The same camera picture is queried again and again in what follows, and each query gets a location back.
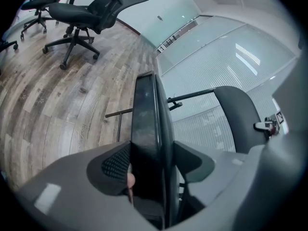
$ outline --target wooden floor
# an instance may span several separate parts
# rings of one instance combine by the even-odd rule
[[[34,25],[23,42],[19,29],[9,38],[19,49],[0,54],[0,162],[14,190],[60,157],[115,142],[119,117],[104,115],[131,108],[137,75],[157,70],[152,46],[117,22],[100,35],[90,31],[98,60],[76,45],[63,71],[68,44],[42,48],[66,27],[48,21],[43,34]],[[131,114],[123,115],[121,141],[130,139],[130,124]]]

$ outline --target chair seat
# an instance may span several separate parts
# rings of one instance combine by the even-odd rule
[[[57,21],[68,24],[97,25],[100,17],[91,14],[86,8],[68,3],[53,3],[49,6],[49,14]]]
[[[46,4],[54,3],[56,0],[31,0],[21,6],[21,10],[40,9]]]

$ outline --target chair wheel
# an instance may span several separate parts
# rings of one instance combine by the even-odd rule
[[[44,48],[42,49],[42,51],[43,51],[44,54],[46,54],[46,53],[48,52],[48,48],[44,47]]]
[[[66,70],[66,63],[60,64],[60,68],[61,68],[62,70]]]

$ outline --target floor plank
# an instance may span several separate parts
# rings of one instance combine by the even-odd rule
[[[119,116],[105,115],[131,108],[136,77],[157,69],[154,48],[116,22],[100,35],[90,32],[98,60],[76,45],[63,71],[68,44],[41,49],[66,27],[47,21],[47,34],[31,27],[18,50],[0,53],[0,163],[14,190],[63,156],[115,142]],[[130,125],[131,114],[123,115],[121,141],[130,139]]]

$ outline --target black metal rod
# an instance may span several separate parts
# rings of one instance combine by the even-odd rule
[[[172,103],[172,102],[180,101],[180,100],[183,100],[183,99],[188,99],[188,98],[193,98],[193,97],[201,96],[201,95],[204,95],[204,94],[208,94],[208,93],[213,92],[214,90],[215,90],[215,88],[211,88],[211,89],[207,89],[207,90],[201,90],[201,91],[193,92],[193,93],[190,93],[190,94],[182,95],[182,96],[179,96],[179,97],[170,98],[170,99],[167,99],[167,101],[168,101],[168,103]]]
[[[117,127],[116,142],[120,141],[121,121],[122,121],[122,113],[120,114],[119,125]]]
[[[114,112],[114,113],[111,113],[111,114],[107,114],[107,115],[105,115],[105,117],[108,118],[108,117],[112,117],[112,116],[117,116],[117,115],[119,115],[119,114],[130,113],[130,112],[132,112],[132,111],[133,111],[133,109],[121,110],[121,111],[118,111],[118,112]]]

